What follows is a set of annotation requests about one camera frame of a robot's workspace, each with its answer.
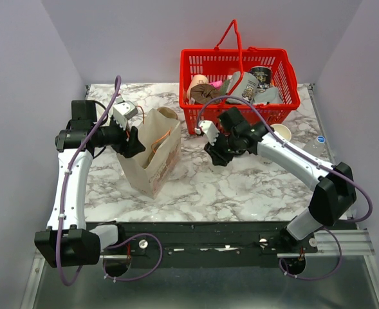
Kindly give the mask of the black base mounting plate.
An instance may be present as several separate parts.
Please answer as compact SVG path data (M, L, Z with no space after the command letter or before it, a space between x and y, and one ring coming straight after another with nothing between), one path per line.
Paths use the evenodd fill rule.
M120 240L131 239L131 267L275 267L280 256L312 254L314 234L290 243L284 221L121 222Z

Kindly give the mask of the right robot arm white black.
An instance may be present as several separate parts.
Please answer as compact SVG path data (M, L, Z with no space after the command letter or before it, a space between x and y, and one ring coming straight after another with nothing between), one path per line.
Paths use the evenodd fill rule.
M316 158L271 132L263 122L249 124L237 108L220 114L220 132L209 120L199 122L195 132L204 134L205 151L218 166L248 152L281 166L301 180L313 193L309 206L280 232L279 244L287 252L301 247L303 239L321 227L330 227L356 202L353 173L347 164L333 165Z

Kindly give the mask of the pink item in basket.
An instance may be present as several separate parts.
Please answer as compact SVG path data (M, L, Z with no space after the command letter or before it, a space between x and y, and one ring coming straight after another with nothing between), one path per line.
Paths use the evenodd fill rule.
M215 81L215 82L210 82L209 85L219 89L222 85L223 85L223 81L222 80L218 80L218 81Z

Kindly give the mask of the stack of white paper cups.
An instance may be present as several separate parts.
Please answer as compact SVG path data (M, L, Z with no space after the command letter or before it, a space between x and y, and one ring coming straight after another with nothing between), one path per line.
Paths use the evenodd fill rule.
M285 140L287 140L287 141L291 140L291 131L286 126L284 126L283 124L272 124L271 128L275 132L277 132L278 134L280 134ZM270 165L272 163L271 160L269 160L269 159L267 159L265 157L262 157L262 156L259 157L259 161L263 165Z

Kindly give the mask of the grey pouch in basket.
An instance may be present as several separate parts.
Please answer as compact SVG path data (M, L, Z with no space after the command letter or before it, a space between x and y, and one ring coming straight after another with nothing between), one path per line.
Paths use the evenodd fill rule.
M254 104L282 104L282 99L277 87L271 87L263 92L257 93L254 97Z

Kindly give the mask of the brown fabric scrunchie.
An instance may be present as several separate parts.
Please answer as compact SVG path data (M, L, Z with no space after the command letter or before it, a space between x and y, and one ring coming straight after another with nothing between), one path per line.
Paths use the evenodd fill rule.
M206 104L219 97L220 92L210 84L197 84L190 90L189 101L193 104Z

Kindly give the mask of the clear plastic water bottle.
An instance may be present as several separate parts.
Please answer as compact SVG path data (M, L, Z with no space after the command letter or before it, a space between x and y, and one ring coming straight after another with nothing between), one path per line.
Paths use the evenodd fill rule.
M315 139L310 140L303 148L308 154L319 158L325 149L326 139L324 136L317 136Z

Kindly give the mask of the grey printed cup in basket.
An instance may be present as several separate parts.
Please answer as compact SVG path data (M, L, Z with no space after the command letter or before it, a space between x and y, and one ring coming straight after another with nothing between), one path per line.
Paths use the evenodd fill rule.
M257 79L250 73L244 72L243 78L240 79L241 72L236 71L232 75L226 94L234 97L239 97L247 102L251 102L257 91Z

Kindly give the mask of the aluminium rail frame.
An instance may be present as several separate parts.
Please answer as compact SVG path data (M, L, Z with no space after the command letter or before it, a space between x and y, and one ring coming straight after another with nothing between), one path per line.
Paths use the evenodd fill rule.
M161 268L112 283L100 266L65 287L35 258L23 308L379 308L379 273L366 230L316 233L302 280L278 268Z

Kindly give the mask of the red plastic shopping basket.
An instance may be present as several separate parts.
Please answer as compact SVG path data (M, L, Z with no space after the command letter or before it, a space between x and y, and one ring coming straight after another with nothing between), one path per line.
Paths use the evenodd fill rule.
M269 124L281 123L300 106L297 79L286 50L280 48L242 47L237 35L236 49L184 49L180 55L180 94L189 134L195 133L196 120L211 120L237 107L247 121L254 123L258 116L248 107L225 99L214 102L205 110L191 95L199 81L223 82L223 93L253 104Z

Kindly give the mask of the brown cardboard cup carrier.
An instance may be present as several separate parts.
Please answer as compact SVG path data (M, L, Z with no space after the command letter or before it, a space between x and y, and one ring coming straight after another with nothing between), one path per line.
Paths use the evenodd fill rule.
M157 109L157 111L159 113L161 113L166 118L171 118L171 119L175 119L175 120L178 119L177 113L168 107L159 107Z

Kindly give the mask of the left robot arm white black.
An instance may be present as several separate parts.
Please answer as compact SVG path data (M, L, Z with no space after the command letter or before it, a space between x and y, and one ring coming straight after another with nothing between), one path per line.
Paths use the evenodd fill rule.
M88 230L85 219L86 185L97 148L112 147L130 158L145 150L138 130L128 121L138 114L130 101L119 99L97 119L94 100L74 100L66 129L55 138L59 178L55 202L46 230L36 232L34 243L48 264L56 268L95 265L105 248L112 254L125 249L126 239L117 223L100 223Z

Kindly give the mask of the white paper takeout bag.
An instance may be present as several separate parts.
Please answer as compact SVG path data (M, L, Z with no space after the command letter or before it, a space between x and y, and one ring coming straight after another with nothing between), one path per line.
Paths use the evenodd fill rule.
M152 109L138 126L138 140L145 151L117 158L131 187L155 198L180 159L181 122Z

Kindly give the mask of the black printed cup in basket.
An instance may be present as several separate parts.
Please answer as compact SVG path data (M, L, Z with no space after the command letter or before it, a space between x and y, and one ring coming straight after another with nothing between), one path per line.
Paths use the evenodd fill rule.
M248 71L258 81L257 89L264 91L272 86L272 71L265 66L254 66Z

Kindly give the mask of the beige cup in basket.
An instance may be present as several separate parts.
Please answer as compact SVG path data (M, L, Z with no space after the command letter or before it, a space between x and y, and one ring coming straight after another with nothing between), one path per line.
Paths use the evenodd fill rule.
M208 84L208 83L209 83L209 80L205 75L197 74L197 75L193 76L193 78L189 84L189 87L187 89L187 92L186 92L187 99L188 100L190 99L190 92L194 86L197 86L198 84Z

